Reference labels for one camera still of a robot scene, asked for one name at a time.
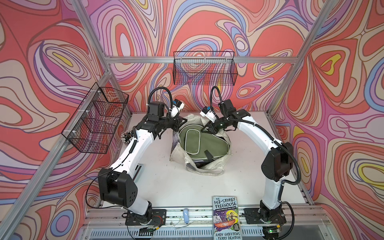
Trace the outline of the white canvas tote bag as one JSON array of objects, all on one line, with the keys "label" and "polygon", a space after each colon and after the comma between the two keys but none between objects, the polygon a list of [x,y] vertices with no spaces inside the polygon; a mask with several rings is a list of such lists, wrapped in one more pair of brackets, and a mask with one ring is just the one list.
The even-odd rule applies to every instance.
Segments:
[{"label": "white canvas tote bag", "polygon": [[203,132],[208,119],[189,114],[187,122],[173,132],[170,161],[189,172],[205,176],[220,176],[232,156],[232,143],[225,131]]}]

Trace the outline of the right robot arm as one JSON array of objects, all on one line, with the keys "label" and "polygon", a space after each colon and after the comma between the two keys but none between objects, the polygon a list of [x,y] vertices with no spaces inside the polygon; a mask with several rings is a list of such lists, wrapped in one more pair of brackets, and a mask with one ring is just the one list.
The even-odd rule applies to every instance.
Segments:
[{"label": "right robot arm", "polygon": [[219,103],[222,117],[218,117],[212,108],[204,107],[201,116],[209,119],[202,132],[217,134],[233,126],[246,134],[264,153],[261,170],[266,177],[265,192],[260,202],[259,216],[263,223],[274,221],[283,213],[281,201],[284,185],[298,185],[302,173],[298,161],[293,155],[293,146],[283,143],[261,125],[246,110],[236,110],[231,100]]}]

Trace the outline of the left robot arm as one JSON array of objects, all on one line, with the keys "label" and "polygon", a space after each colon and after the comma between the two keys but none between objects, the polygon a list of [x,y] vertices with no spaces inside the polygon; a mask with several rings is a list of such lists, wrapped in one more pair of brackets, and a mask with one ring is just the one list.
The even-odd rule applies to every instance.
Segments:
[{"label": "left robot arm", "polygon": [[118,160],[109,169],[101,169],[98,175],[100,198],[104,202],[127,208],[132,213],[150,217],[152,204],[138,196],[134,182],[137,165],[147,148],[167,129],[178,131],[187,122],[180,117],[185,104],[172,102],[172,109],[164,115],[164,103],[149,103],[149,111],[129,132],[130,142]]}]

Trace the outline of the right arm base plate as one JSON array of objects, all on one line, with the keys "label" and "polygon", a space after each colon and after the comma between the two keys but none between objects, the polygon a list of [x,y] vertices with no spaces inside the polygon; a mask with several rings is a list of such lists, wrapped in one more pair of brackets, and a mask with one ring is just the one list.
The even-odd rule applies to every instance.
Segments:
[{"label": "right arm base plate", "polygon": [[281,207],[273,210],[268,208],[246,208],[243,216],[246,218],[247,224],[284,225],[287,222]]}]

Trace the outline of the green paddle case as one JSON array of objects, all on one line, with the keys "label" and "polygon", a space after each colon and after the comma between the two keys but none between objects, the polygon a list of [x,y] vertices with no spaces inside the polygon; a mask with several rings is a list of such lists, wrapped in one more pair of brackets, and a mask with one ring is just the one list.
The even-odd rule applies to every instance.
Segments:
[{"label": "green paddle case", "polygon": [[198,168],[224,157],[230,150],[224,138],[202,133],[202,128],[192,124],[179,130],[180,145]]}]

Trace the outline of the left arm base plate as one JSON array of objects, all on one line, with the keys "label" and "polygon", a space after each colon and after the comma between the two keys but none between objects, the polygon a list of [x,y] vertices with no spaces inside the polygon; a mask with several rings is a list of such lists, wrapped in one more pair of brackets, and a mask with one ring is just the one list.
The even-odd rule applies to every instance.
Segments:
[{"label": "left arm base plate", "polygon": [[161,227],[166,223],[166,209],[152,209],[145,215],[134,214],[131,211],[122,214],[127,226],[155,226]]}]

